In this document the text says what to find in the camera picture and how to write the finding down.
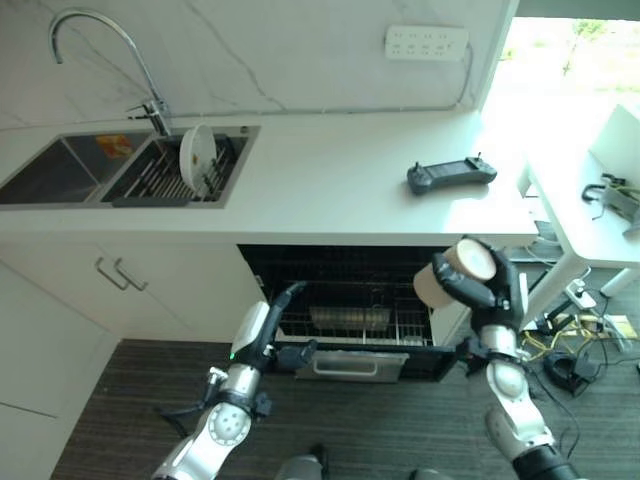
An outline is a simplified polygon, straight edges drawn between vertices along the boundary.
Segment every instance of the table leg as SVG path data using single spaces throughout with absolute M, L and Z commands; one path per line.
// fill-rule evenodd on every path
M 529 176 L 529 165 L 525 163 L 522 167 L 522 171 L 516 180 L 516 187 L 518 188 L 518 192 L 520 192 L 520 196 L 524 198 L 531 187 L 531 178 Z
M 624 270 L 620 270 L 615 277 L 600 289 L 600 293 L 605 297 L 613 297 L 636 278 L 640 278 L 640 268 L 625 268 Z
M 586 267 L 585 261 L 572 253 L 565 253 L 560 257 L 558 263 L 529 294 L 529 307 L 520 328 L 542 313 Z

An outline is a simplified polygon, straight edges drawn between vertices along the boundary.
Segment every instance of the stainless steel sink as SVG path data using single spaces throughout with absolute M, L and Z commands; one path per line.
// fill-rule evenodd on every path
M 0 186 L 0 209 L 182 207 L 221 208 L 259 127 L 215 128 L 218 158 L 208 192 L 196 194 L 180 175 L 180 142 L 151 132 L 58 137 Z
M 99 197 L 149 132 L 54 139 L 0 188 L 0 204 L 76 204 Z

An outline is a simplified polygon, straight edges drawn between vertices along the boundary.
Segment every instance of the paper cup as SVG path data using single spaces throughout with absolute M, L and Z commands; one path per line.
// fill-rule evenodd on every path
M 464 238 L 444 252 L 445 258 L 457 272 L 479 282 L 486 282 L 496 274 L 496 264 L 491 254 L 480 243 Z M 431 264 L 413 277 L 413 289 L 418 298 L 431 308 L 442 308 L 453 302 L 436 280 Z

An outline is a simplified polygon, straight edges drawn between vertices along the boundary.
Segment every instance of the countertop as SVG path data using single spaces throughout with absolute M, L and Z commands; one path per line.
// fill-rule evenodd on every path
M 173 119 L 174 127 L 261 130 L 223 209 L 0 212 L 0 241 L 118 241 L 448 245 L 478 235 L 526 245 L 537 234 L 509 170 L 512 152 L 486 140 L 477 112 Z M 149 130 L 143 120 L 0 131 L 0 183 L 56 135 Z M 488 186 L 415 197 L 407 169 L 483 151 Z

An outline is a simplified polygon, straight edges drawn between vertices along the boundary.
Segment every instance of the remote controller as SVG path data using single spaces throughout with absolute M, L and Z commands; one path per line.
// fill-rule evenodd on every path
M 467 157 L 456 162 L 422 166 L 418 162 L 407 171 L 407 181 L 416 195 L 437 188 L 473 183 L 487 184 L 496 178 L 498 172 L 491 165 L 477 157 Z

